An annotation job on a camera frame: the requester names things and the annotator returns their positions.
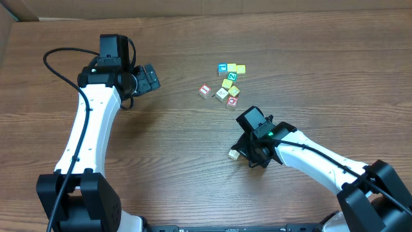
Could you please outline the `white dotted wooden block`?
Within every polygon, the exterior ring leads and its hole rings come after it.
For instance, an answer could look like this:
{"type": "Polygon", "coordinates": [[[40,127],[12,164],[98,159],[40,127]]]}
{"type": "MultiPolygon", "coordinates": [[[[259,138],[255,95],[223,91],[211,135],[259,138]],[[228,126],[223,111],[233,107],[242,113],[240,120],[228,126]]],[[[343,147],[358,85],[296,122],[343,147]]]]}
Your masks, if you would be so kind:
{"type": "Polygon", "coordinates": [[[232,160],[238,160],[240,153],[236,150],[230,150],[228,153],[229,158],[231,158],[232,160]]]}

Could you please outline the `red Q letter block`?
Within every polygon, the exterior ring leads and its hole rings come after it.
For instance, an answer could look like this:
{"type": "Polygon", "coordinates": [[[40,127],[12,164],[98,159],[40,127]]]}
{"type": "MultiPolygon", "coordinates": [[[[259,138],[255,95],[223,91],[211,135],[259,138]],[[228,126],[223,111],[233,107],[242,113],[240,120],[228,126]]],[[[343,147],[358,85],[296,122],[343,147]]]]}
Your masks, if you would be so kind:
{"type": "Polygon", "coordinates": [[[238,105],[238,98],[229,96],[226,103],[226,108],[235,110],[238,105]]]}

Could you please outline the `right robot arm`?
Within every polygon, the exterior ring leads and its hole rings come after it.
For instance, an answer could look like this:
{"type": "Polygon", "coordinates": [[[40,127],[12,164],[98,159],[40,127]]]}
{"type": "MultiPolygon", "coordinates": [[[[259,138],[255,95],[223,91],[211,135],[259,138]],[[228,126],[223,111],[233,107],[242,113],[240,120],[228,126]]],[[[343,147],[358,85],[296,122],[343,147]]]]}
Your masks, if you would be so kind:
{"type": "Polygon", "coordinates": [[[340,211],[315,231],[411,231],[411,193],[395,169],[351,160],[310,140],[295,126],[273,123],[251,106],[237,119],[243,134],[232,146],[250,168],[271,160],[302,171],[336,195],[340,211]]]}

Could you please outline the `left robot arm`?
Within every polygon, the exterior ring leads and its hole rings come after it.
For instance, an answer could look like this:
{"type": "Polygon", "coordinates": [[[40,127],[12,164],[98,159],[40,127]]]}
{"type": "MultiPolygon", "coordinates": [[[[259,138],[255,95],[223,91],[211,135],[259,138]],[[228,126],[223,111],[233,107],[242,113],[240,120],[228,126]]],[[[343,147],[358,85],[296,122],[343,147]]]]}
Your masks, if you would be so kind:
{"type": "Polygon", "coordinates": [[[48,217],[47,231],[149,231],[147,220],[122,209],[105,177],[111,127],[124,101],[157,90],[151,64],[136,65],[136,48],[124,35],[100,36],[100,51],[72,83],[77,114],[60,161],[40,175],[36,192],[48,217]]]}

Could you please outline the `red I letter block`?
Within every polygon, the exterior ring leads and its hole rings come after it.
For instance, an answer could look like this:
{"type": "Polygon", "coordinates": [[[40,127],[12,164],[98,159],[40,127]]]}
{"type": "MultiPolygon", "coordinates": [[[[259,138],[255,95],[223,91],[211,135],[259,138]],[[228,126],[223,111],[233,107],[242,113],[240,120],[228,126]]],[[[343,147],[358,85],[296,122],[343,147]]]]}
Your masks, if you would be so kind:
{"type": "Polygon", "coordinates": [[[212,93],[212,88],[206,84],[203,84],[198,90],[198,92],[199,95],[201,95],[204,99],[207,99],[209,95],[212,93]]]}

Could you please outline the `yellow block lower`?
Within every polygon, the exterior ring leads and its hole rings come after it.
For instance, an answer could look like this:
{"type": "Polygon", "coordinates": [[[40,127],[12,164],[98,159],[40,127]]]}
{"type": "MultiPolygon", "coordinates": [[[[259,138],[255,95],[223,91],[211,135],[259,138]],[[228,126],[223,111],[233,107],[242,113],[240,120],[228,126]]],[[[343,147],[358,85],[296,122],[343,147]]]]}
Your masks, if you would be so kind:
{"type": "Polygon", "coordinates": [[[231,87],[228,89],[228,93],[229,93],[229,95],[232,96],[232,97],[237,97],[238,94],[240,93],[240,90],[239,90],[239,88],[237,88],[236,86],[231,86],[231,87]]]}

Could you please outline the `white picture block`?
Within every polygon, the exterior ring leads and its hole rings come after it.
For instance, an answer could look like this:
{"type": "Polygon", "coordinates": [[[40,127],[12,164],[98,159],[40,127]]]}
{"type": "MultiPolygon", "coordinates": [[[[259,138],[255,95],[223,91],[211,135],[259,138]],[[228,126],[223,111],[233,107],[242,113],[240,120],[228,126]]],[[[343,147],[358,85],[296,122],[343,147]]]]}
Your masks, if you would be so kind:
{"type": "Polygon", "coordinates": [[[225,99],[228,97],[229,93],[225,88],[220,88],[217,92],[216,92],[216,98],[221,101],[224,102],[225,99]]]}

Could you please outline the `yellow block middle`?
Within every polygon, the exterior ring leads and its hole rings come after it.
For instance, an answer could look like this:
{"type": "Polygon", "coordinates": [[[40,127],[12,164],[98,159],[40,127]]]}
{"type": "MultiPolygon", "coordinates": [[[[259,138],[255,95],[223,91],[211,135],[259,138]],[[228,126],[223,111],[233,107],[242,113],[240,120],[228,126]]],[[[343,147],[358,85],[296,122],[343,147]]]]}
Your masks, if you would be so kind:
{"type": "Polygon", "coordinates": [[[230,79],[224,79],[223,82],[222,82],[222,84],[221,84],[221,87],[224,88],[224,89],[226,89],[226,90],[229,90],[229,89],[232,87],[232,85],[233,85],[233,81],[232,81],[232,80],[230,80],[230,79]]]}

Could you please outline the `blue letter block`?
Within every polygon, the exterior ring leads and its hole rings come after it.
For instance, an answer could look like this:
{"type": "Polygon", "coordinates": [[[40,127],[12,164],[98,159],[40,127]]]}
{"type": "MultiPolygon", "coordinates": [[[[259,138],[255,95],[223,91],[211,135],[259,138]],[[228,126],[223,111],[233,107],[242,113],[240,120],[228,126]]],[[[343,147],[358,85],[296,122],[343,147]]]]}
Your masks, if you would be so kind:
{"type": "Polygon", "coordinates": [[[218,75],[219,76],[224,76],[228,72],[228,66],[227,63],[219,63],[218,64],[218,75]]]}

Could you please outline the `green Z letter block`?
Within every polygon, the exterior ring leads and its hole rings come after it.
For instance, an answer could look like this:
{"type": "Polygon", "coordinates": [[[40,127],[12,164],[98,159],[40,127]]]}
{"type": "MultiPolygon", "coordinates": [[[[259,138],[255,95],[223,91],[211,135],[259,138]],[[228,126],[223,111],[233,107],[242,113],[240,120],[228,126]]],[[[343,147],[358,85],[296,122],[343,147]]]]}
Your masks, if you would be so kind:
{"type": "Polygon", "coordinates": [[[229,72],[227,74],[227,79],[232,81],[232,82],[236,82],[238,79],[238,74],[236,72],[229,72]]]}

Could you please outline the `yellow block top right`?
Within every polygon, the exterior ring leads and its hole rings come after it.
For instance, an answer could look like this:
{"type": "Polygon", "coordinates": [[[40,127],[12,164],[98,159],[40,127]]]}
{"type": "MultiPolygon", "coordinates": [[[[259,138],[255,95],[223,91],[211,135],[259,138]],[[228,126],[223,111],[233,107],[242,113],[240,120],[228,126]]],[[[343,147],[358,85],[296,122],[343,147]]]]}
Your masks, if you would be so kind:
{"type": "Polygon", "coordinates": [[[238,64],[236,66],[236,73],[237,73],[238,76],[245,76],[246,66],[244,64],[238,64]]]}

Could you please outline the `pale yellow block top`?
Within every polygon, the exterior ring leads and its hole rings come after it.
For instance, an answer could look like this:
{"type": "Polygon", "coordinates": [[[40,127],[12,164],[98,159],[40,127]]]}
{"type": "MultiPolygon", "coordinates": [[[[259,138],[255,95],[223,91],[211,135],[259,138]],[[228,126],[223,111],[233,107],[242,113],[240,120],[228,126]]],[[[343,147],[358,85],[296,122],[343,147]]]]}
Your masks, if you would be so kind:
{"type": "Polygon", "coordinates": [[[236,64],[236,63],[228,63],[228,64],[227,64],[227,71],[228,71],[228,72],[234,72],[234,73],[236,73],[236,71],[237,71],[237,64],[236,64]]]}

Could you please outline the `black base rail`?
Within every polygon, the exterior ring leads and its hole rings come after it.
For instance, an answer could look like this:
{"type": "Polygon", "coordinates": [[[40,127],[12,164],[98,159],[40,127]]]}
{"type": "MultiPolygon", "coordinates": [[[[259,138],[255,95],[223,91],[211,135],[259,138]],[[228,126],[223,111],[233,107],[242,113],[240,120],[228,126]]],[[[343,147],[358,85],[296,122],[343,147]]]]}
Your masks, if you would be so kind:
{"type": "Polygon", "coordinates": [[[287,224],[283,226],[222,226],[222,227],[178,227],[146,226],[143,232],[314,232],[321,231],[321,225],[317,223],[287,224]]]}

